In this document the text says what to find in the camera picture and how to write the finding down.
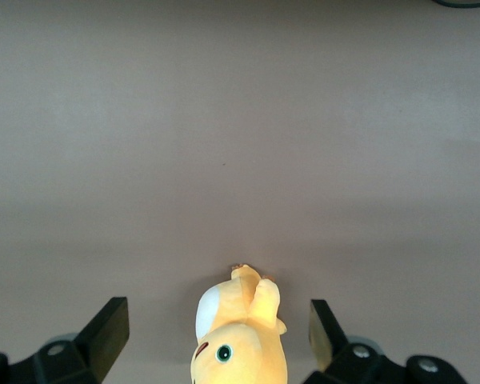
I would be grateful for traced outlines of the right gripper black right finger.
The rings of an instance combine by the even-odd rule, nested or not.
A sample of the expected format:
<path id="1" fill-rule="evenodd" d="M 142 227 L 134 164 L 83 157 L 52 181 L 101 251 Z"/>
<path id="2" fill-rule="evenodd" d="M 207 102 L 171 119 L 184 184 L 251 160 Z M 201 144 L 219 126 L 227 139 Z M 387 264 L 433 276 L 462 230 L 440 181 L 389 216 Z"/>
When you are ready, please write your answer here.
<path id="1" fill-rule="evenodd" d="M 465 383 L 447 361 L 413 355 L 400 366 L 373 341 L 348 338 L 327 301 L 310 301 L 309 342 L 318 369 L 307 383 Z"/>

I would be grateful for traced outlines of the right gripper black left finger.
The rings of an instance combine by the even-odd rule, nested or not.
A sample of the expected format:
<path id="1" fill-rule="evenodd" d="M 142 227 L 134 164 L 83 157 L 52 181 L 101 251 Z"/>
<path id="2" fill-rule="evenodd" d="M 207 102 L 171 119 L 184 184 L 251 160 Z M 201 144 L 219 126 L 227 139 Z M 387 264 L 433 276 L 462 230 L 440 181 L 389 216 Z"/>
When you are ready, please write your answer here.
<path id="1" fill-rule="evenodd" d="M 102 383 L 128 339 L 128 300 L 113 297 L 79 333 L 56 337 L 20 362 L 0 352 L 0 383 Z"/>

